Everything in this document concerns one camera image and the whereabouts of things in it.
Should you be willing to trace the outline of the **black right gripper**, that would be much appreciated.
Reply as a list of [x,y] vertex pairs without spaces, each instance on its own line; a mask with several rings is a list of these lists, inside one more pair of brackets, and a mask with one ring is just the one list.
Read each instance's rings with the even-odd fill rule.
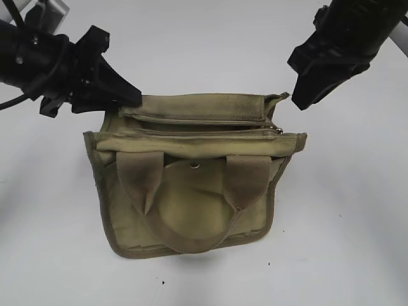
[[332,1],[316,12],[315,31],[289,56],[289,66],[298,74],[292,102],[306,110],[324,99],[346,80],[346,69],[337,66],[366,65],[373,53],[356,41],[360,25],[351,12],[351,1]]

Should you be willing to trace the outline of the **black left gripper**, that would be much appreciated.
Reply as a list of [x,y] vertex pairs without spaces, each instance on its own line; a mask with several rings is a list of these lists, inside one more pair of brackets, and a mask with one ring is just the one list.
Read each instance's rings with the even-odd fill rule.
[[122,78],[104,59],[110,34],[96,26],[76,42],[65,34],[46,35],[26,50],[24,85],[30,99],[42,97],[40,114],[55,117],[64,103],[73,113],[117,110],[122,104],[141,104],[142,92]]

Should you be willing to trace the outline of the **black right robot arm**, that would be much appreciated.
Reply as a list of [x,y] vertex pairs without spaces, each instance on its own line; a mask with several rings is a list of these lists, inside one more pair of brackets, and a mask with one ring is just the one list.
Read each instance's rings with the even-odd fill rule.
[[407,1],[332,1],[321,7],[315,31],[288,59],[298,75],[293,103],[306,110],[368,70],[406,13]]

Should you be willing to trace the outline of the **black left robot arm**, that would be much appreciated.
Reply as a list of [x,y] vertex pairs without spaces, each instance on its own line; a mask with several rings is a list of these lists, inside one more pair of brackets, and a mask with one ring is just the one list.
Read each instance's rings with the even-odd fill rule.
[[76,42],[1,22],[1,82],[19,88],[26,99],[41,98],[40,114],[54,118],[63,103],[73,113],[139,107],[142,92],[103,58],[108,32],[91,26]]

